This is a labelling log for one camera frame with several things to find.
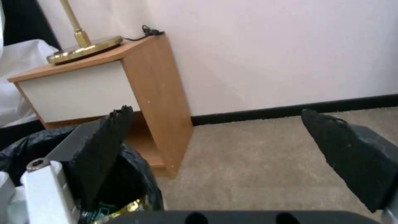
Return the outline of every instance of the black plastic bag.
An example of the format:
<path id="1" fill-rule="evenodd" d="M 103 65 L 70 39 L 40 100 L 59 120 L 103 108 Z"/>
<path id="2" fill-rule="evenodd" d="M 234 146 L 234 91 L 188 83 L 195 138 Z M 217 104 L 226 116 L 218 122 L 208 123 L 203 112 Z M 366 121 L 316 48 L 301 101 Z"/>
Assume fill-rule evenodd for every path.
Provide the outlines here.
<path id="1" fill-rule="evenodd" d="M 75 128 L 76 126 L 69 126 L 43 130 L 13 143 L 0 152 L 0 171 L 7 172 L 14 185 L 20 186 L 20 178 L 26 170 L 26 165 L 34 159 L 45 157 Z M 96 210 L 82 211 L 82 215 L 97 212 L 104 204 L 111 206 L 113 211 L 118 211 L 145 195 L 152 210 L 163 210 L 161 192 L 147 161 L 128 145 L 122 144 L 120 147 L 119 154 L 97 195 L 99 204 L 95 207 Z M 75 198 L 75 202 L 79 206 L 79 198 Z"/>
<path id="2" fill-rule="evenodd" d="M 9 174 L 14 185 L 21 186 L 20 178 L 30 161 L 45 157 L 61 143 L 76 126 L 43 130 L 24 137 L 0 151 L 0 171 Z"/>

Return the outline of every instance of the carpet floor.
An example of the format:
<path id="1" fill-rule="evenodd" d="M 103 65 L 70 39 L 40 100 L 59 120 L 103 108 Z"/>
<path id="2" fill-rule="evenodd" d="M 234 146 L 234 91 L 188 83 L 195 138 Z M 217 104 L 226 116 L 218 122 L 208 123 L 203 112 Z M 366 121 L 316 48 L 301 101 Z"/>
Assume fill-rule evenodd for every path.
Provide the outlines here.
<path id="1" fill-rule="evenodd" d="M 330 113 L 398 143 L 398 107 Z M 300 117 L 195 127 L 170 210 L 346 210 L 371 214 L 326 163 Z"/>

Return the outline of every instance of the bedside table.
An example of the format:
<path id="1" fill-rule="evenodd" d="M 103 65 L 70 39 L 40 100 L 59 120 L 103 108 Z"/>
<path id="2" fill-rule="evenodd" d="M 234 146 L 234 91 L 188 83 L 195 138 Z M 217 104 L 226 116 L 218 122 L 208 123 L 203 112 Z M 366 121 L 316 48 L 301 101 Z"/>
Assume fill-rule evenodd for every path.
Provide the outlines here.
<path id="1" fill-rule="evenodd" d="M 126 142 L 156 176 L 177 175 L 193 127 L 165 35 L 126 42 L 64 65 L 46 65 L 8 79 L 46 129 L 81 124 L 132 106 Z"/>

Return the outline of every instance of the black foam pad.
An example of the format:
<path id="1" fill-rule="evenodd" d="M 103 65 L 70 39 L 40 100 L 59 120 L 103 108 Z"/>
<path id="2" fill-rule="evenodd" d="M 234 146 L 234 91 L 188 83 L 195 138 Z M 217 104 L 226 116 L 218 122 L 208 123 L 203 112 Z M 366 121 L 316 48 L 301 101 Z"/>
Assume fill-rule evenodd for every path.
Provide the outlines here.
<path id="1" fill-rule="evenodd" d="M 327 163 L 371 211 L 384 209 L 397 188 L 398 147 L 368 127 L 303 110 L 301 119 Z"/>

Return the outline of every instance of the white bedding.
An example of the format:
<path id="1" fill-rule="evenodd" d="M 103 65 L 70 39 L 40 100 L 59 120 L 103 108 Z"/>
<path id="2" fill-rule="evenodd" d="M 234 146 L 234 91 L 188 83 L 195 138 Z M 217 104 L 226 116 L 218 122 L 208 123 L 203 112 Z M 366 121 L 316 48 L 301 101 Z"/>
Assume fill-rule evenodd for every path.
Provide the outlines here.
<path id="1" fill-rule="evenodd" d="M 30 105 L 7 78 L 47 64 L 46 56 L 57 51 L 38 39 L 4 47 L 4 24 L 0 0 L 0 128 L 37 119 Z"/>

